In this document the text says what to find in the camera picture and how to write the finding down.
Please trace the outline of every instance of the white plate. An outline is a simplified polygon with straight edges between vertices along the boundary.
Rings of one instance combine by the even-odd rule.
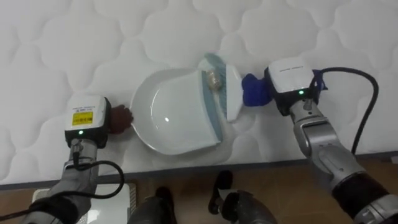
[[[206,111],[199,70],[153,73],[137,89],[130,109],[138,136],[162,154],[182,154],[221,142]]]

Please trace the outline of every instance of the yellow warning label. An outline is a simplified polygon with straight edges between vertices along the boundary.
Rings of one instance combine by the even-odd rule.
[[[93,112],[82,112],[73,114],[72,126],[93,123]]]

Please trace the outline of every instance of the shoe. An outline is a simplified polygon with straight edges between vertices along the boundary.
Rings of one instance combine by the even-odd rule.
[[[220,190],[228,190],[231,189],[233,182],[233,174],[231,171],[224,170],[221,171],[216,179],[216,182],[213,186],[213,195],[210,198],[208,210],[211,214],[217,215],[219,214],[219,206],[215,203],[216,199],[220,197]]]
[[[174,213],[174,201],[171,191],[167,187],[159,187],[156,190],[155,196],[162,199],[160,204],[165,211],[164,221],[167,224],[177,224],[177,219]]]

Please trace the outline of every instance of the mattress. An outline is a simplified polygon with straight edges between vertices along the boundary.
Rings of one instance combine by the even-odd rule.
[[[151,73],[197,68],[214,52],[242,75],[300,56],[314,69],[345,66],[375,76],[381,92],[359,154],[398,146],[396,0],[0,1],[0,184],[59,179],[69,148],[65,107],[76,94],[129,105]],[[325,75],[319,107],[350,148],[372,94],[363,78]],[[132,129],[98,159],[125,173],[302,159],[290,118],[274,103],[243,108],[216,149],[164,156]],[[102,167],[101,174],[113,172]]]

